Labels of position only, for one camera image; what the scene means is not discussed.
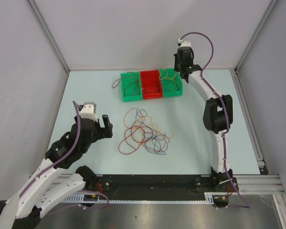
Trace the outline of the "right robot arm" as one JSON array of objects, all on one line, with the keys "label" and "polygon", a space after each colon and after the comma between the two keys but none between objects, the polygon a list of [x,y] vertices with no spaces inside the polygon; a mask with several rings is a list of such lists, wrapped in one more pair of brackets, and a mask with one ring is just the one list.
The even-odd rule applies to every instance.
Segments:
[{"label": "right robot arm", "polygon": [[233,177],[227,149],[233,122],[233,99],[229,94],[218,92],[204,76],[200,65],[194,64],[191,46],[180,45],[174,57],[174,69],[205,101],[203,124],[210,133],[213,148],[210,185],[213,190],[222,191]]}]

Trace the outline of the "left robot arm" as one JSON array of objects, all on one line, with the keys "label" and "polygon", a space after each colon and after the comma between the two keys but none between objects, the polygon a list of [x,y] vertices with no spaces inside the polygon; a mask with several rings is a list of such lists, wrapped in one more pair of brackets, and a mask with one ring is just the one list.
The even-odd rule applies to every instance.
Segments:
[{"label": "left robot arm", "polygon": [[0,200],[0,229],[34,229],[51,209],[78,192],[94,191],[99,188],[96,174],[87,166],[76,169],[69,178],[53,189],[49,186],[72,163],[85,154],[92,143],[112,137],[113,125],[107,115],[102,116],[104,127],[99,120],[76,117],[71,131],[53,143],[45,158],[27,183],[8,200]]}]

